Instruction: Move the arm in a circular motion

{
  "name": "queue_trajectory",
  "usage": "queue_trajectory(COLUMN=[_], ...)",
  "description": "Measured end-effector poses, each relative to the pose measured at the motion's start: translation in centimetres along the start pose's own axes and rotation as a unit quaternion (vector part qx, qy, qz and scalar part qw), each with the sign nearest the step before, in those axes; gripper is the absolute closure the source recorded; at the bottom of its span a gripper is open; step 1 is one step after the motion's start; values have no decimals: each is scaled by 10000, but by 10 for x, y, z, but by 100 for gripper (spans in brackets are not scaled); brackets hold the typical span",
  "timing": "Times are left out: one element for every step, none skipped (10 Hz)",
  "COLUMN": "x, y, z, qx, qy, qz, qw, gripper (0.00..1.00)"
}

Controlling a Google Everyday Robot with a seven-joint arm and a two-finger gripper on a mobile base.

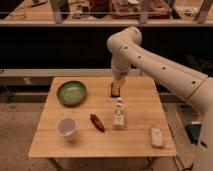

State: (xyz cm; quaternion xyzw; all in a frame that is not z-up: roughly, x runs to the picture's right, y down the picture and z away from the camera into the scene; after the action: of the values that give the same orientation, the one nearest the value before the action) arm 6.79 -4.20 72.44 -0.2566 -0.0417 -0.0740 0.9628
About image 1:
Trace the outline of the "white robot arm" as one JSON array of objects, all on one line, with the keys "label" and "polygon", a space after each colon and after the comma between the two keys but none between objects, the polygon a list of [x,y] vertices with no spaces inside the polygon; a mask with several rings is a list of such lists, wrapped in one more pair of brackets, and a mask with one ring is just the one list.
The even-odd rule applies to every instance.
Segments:
[{"label": "white robot arm", "polygon": [[192,171],[210,171],[213,169],[213,77],[152,53],[142,48],[141,42],[142,34],[136,27],[128,27],[108,38],[115,83],[121,86],[131,66],[135,66],[202,114]]}]

